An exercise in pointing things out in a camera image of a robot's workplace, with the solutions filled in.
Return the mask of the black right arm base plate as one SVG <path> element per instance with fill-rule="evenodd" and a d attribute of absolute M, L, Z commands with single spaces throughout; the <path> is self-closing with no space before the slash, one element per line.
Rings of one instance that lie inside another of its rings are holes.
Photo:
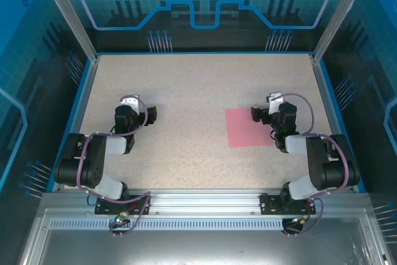
<path fill-rule="evenodd" d="M 262 215 L 315 215 L 316 207 L 308 200 L 293 200 L 289 195 L 270 195 L 263 193 L 259 197 Z"/>

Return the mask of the aluminium frame post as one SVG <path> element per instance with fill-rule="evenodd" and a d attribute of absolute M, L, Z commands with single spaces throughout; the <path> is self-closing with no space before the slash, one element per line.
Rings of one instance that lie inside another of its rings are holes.
<path fill-rule="evenodd" d="M 355 0 L 340 0 L 313 52 L 313 63 L 319 64 Z"/>
<path fill-rule="evenodd" d="M 73 5 L 70 0 L 54 0 L 58 9 L 60 10 L 62 16 L 65 18 L 65 21 L 69 25 L 72 33 L 76 37 L 76 40 L 80 44 L 87 58 L 93 62 L 97 62 L 97 52 L 89 39 L 88 34 L 86 33 L 79 17 L 74 10 Z"/>

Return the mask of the steel sheet panel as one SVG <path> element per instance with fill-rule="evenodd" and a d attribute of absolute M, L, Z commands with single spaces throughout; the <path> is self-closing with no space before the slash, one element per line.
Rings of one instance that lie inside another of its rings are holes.
<path fill-rule="evenodd" d="M 397 265 L 366 215 L 325 217 L 309 233 L 50 230 L 35 221 L 17 265 Z"/>

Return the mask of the pink square paper sheet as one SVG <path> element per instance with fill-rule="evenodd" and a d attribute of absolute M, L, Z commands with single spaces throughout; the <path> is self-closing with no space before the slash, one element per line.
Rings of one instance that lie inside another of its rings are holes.
<path fill-rule="evenodd" d="M 273 146 L 271 127 L 254 122 L 250 108 L 226 109 L 226 131 L 230 148 Z"/>

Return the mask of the aluminium side rail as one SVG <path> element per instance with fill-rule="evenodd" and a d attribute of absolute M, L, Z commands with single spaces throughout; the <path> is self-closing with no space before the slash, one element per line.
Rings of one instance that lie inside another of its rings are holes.
<path fill-rule="evenodd" d="M 89 95 L 91 93 L 92 85 L 94 82 L 94 78 L 96 75 L 98 67 L 98 62 L 92 62 L 91 60 L 87 60 L 87 63 L 84 67 L 83 75 L 80 80 L 76 96 L 74 98 L 74 102 L 71 108 L 71 112 L 69 114 L 68 121 L 66 123 L 65 127 L 65 132 L 63 134 L 63 137 L 61 139 L 60 147 L 57 153 L 57 156 L 55 158 L 55 163 L 53 167 L 53 172 L 50 176 L 49 183 L 47 185 L 47 192 L 56 192 L 59 187 L 58 184 L 55 182 L 55 179 L 53 177 L 55 173 L 55 166 L 57 165 L 60 157 L 61 157 L 61 152 L 63 150 L 63 147 L 66 143 L 67 136 L 69 133 L 79 133 L 84 114 L 86 111 L 86 106 L 87 102 L 89 99 Z"/>
<path fill-rule="evenodd" d="M 333 134 L 342 134 L 346 137 L 353 160 L 357 162 L 324 61 L 320 59 L 319 62 L 315 62 L 313 55 L 310 56 L 310 59 L 331 131 Z"/>

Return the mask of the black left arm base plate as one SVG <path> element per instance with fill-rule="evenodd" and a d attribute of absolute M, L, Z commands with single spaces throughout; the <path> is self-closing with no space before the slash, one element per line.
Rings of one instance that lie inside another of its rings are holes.
<path fill-rule="evenodd" d="M 129 215 L 139 215 L 143 210 L 143 215 L 148 215 L 149 205 L 150 200 L 147 200 L 147 197 L 128 204 L 115 204 L 104 199 L 97 199 L 94 213 L 96 215 L 119 215 L 122 212 L 127 212 Z"/>

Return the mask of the black electronics box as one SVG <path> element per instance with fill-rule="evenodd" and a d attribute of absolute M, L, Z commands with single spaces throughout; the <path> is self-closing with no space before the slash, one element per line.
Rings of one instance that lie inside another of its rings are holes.
<path fill-rule="evenodd" d="M 278 189 L 152 189 L 150 217 L 259 217 L 259 197 L 278 194 Z M 93 217 L 87 195 L 72 189 L 44 194 L 39 217 Z M 350 190 L 320 197 L 326 217 L 373 215 L 370 197 Z"/>

